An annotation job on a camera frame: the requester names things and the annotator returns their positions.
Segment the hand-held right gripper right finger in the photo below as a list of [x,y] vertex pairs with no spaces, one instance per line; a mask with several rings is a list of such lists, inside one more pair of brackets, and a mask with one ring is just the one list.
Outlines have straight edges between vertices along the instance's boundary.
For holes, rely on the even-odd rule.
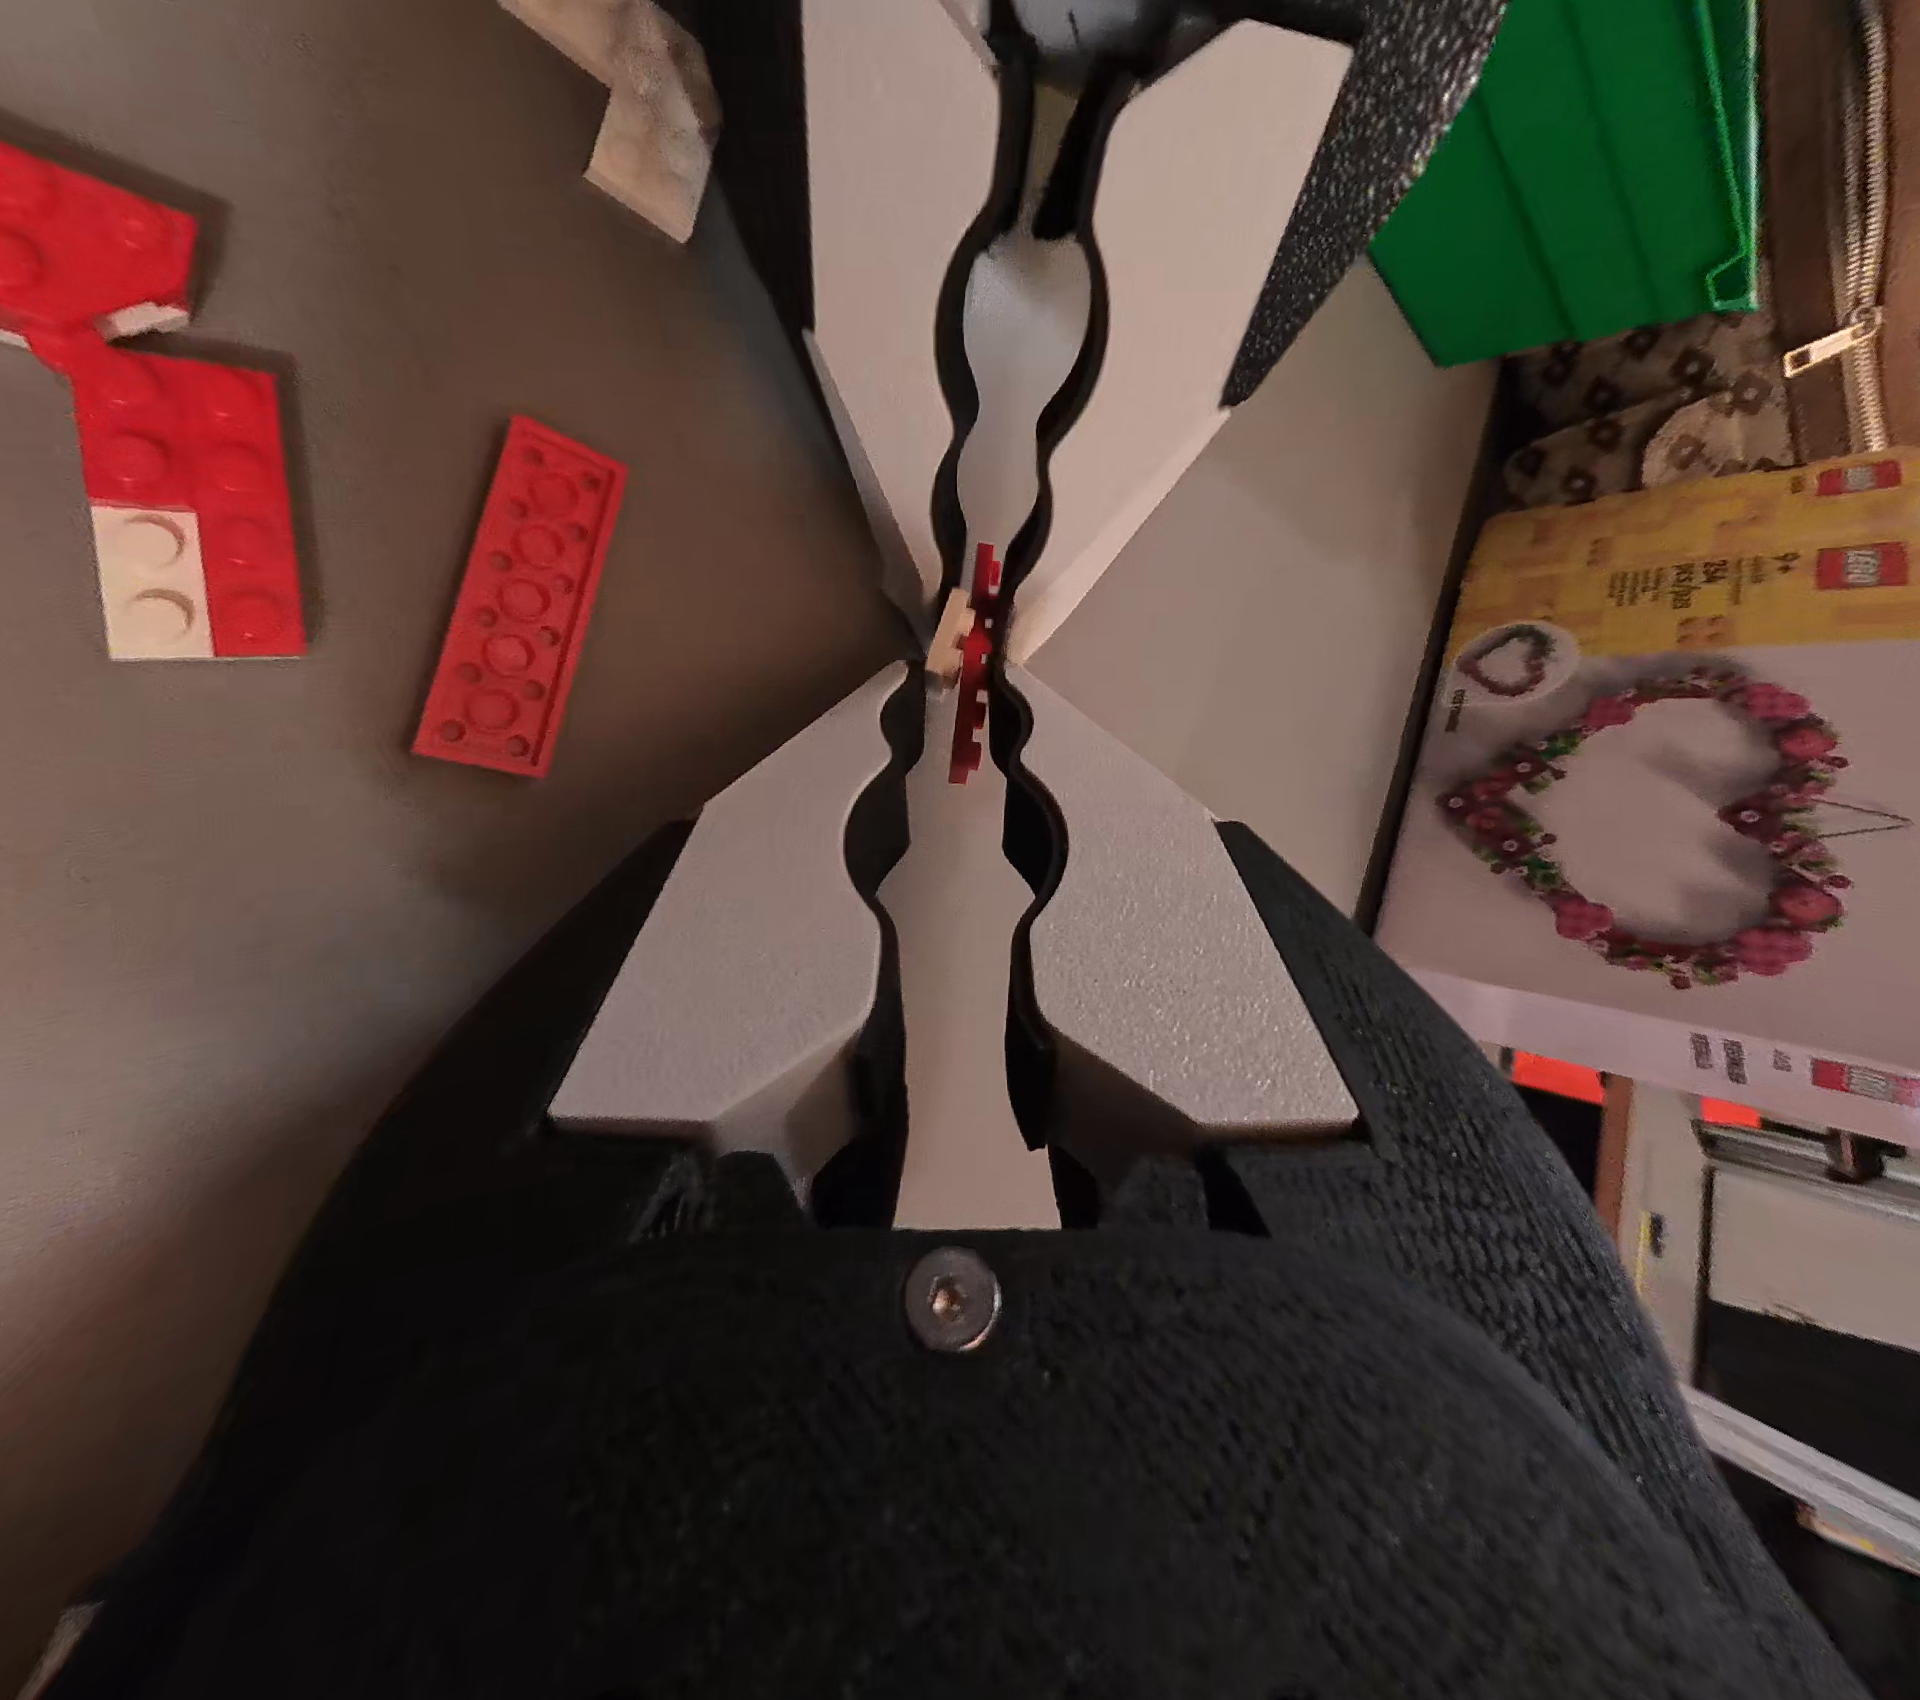
[[1062,1153],[1338,1141],[1355,1097],[1211,812],[1034,675],[997,690],[1002,851],[1027,888],[1006,1066]]

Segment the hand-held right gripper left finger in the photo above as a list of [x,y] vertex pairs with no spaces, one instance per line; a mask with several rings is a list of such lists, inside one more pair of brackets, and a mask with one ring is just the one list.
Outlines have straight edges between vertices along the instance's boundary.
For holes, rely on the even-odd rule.
[[545,1106],[592,1137],[774,1159],[807,1206],[899,1085],[920,675],[884,663],[699,810]]

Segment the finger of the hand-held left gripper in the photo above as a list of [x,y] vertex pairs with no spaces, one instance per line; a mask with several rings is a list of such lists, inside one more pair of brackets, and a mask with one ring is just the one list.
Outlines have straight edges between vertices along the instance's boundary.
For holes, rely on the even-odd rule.
[[1047,522],[1015,586],[1007,658],[1060,632],[1220,430],[1352,57],[1344,42],[1242,20],[1115,110],[1090,208],[1103,335],[1047,454]]
[[980,394],[975,258],[1011,195],[993,0],[799,0],[809,318],[801,342],[920,638],[943,607]]

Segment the small red and white lego piece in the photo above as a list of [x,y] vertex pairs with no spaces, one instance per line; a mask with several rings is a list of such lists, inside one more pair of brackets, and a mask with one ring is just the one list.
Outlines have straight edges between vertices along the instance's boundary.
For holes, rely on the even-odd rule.
[[947,590],[930,636],[923,670],[953,690],[947,781],[965,786],[985,753],[989,686],[1000,632],[1002,562],[992,542],[971,548],[971,575]]

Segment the white angled lego plate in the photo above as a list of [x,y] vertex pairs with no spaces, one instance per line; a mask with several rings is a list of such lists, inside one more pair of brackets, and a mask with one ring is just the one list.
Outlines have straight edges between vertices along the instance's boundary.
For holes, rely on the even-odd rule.
[[699,42],[651,0],[496,1],[604,88],[587,183],[684,245],[722,136]]

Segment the red rectangular lego plate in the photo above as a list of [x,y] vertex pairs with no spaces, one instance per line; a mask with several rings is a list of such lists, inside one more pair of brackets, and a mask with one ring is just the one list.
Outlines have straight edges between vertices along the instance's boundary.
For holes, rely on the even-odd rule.
[[416,757],[547,773],[604,579],[625,466],[514,415],[453,593]]

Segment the lego set box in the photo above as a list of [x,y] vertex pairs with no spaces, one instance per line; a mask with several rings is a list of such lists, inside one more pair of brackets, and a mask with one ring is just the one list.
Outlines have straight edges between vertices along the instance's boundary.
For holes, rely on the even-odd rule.
[[1468,1033],[1916,1152],[1916,450],[1504,512],[1376,923]]

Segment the large green plastic bin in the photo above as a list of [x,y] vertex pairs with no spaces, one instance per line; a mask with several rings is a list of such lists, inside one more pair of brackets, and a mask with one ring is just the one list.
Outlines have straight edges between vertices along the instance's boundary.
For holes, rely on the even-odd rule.
[[1442,368],[1758,301],[1758,0],[1511,0],[1369,260]]

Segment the dark flower print cloth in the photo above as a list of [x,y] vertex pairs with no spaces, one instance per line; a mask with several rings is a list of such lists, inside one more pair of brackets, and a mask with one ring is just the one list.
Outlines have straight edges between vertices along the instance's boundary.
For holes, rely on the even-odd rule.
[[1763,311],[1559,339],[1506,368],[1518,428],[1500,476],[1510,508],[1572,508],[1798,461]]

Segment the brown zippered bag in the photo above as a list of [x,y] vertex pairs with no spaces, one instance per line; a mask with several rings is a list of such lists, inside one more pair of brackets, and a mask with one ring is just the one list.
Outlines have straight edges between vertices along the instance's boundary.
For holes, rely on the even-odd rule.
[[1760,0],[1767,310],[1803,460],[1918,446],[1918,0]]

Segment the red and white lego frame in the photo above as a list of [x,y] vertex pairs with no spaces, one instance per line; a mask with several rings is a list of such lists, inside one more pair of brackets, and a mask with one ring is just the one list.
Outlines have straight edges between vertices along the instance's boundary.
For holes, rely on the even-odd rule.
[[303,586],[276,375],[154,351],[197,219],[6,142],[2,330],[63,382],[113,662],[293,659]]

